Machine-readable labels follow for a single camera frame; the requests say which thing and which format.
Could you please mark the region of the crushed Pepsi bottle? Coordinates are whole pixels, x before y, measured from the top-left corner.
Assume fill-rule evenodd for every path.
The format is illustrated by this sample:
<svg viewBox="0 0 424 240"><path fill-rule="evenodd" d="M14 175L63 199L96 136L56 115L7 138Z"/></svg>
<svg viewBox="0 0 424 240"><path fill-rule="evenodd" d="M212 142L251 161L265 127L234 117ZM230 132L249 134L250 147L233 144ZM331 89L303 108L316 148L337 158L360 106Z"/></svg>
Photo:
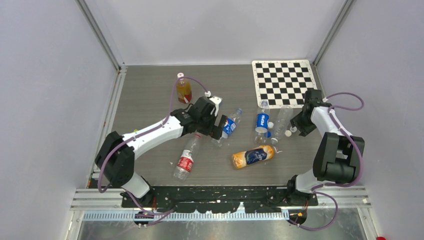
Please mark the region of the crushed Pepsi bottle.
<svg viewBox="0 0 424 240"><path fill-rule="evenodd" d="M221 147L231 136L231 134L235 131L237 128L237 125L239 124L241 117L242 117L242 109L237 108L233 113L231 113L224 124L221 138L216 140L212 139L211 143L216 147Z"/></svg>

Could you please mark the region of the clear plastic bottle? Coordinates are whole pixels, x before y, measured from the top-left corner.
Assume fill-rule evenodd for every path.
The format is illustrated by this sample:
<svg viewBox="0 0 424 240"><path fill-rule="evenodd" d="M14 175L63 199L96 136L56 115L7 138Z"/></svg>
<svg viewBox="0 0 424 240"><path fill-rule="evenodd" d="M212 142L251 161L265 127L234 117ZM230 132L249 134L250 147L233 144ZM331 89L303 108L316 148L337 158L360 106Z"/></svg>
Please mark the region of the clear plastic bottle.
<svg viewBox="0 0 424 240"><path fill-rule="evenodd" d="M276 145L285 136L285 131L289 130L290 120L293 115L293 109L284 105L279 110L276 120L273 122L271 129L270 143Z"/></svg>

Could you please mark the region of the yellow red label bottle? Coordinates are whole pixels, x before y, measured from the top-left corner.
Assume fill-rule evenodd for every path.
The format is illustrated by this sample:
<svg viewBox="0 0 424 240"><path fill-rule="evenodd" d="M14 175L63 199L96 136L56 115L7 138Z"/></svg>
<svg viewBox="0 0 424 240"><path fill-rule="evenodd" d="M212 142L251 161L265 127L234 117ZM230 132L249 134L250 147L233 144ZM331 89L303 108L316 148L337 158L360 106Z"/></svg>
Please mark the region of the yellow red label bottle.
<svg viewBox="0 0 424 240"><path fill-rule="evenodd" d="M176 93L178 101L184 104L188 104L192 100L192 89L190 80L188 78L178 78L176 84Z"/></svg>

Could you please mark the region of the red label water bottle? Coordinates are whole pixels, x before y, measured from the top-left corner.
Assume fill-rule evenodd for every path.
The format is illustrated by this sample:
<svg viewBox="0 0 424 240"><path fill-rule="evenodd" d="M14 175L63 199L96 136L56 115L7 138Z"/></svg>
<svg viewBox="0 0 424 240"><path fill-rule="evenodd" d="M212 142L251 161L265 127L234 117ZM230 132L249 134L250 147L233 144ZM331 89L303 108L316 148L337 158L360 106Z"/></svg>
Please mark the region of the red label water bottle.
<svg viewBox="0 0 424 240"><path fill-rule="evenodd" d="M201 141L202 135L195 132L185 145L173 172L173 176L176 179L185 181L190 175L195 158L200 151Z"/></svg>

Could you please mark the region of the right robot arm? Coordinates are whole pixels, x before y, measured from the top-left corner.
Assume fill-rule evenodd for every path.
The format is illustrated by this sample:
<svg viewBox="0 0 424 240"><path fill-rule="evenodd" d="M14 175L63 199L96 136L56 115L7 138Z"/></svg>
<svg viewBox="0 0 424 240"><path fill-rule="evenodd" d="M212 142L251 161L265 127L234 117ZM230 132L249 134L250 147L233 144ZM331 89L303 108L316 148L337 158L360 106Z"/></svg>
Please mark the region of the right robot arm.
<svg viewBox="0 0 424 240"><path fill-rule="evenodd" d="M365 141L343 126L335 109L321 90L310 89L301 112L290 120L300 136L318 130L322 137L312 168L287 182L285 200L290 205L305 205L323 187L354 186L362 176Z"/></svg>

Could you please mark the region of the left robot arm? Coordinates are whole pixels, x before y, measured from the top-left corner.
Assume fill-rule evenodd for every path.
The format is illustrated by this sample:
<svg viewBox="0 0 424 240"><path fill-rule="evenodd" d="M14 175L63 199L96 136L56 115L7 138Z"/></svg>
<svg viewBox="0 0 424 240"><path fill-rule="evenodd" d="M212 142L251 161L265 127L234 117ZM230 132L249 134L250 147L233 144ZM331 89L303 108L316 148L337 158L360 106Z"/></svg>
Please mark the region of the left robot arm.
<svg viewBox="0 0 424 240"><path fill-rule="evenodd" d="M226 115L215 124L222 98L202 96L186 109L171 111L163 120L141 130L109 133L100 147L94 163L100 177L106 177L113 188L122 188L134 196L141 207L153 202L150 184L135 172L135 161L144 153L167 141L187 134L200 133L218 140L222 136Z"/></svg>

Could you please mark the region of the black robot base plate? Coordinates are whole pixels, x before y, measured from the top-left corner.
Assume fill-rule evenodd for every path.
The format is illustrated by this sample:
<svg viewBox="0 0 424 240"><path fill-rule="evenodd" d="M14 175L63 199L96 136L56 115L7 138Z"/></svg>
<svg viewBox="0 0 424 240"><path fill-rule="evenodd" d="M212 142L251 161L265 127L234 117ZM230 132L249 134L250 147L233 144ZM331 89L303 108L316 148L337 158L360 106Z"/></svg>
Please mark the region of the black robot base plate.
<svg viewBox="0 0 424 240"><path fill-rule="evenodd" d="M146 196L133 202L129 194L123 192L121 206L165 213L213 214L234 213L243 207L246 213L275 213L279 207L315 207L317 197L296 195L282 185L193 185L193 186L153 186Z"/></svg>

